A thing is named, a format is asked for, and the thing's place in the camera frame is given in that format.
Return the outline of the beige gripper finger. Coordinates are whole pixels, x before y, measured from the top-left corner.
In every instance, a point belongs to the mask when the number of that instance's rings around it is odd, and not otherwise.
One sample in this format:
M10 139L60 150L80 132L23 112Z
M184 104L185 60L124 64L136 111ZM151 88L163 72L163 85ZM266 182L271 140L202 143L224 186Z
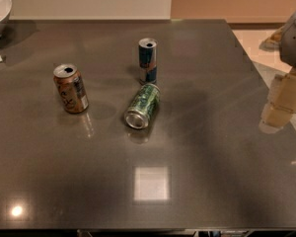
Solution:
M267 103L261 112L259 129L276 133L296 114L296 68L285 75L276 74L271 81Z

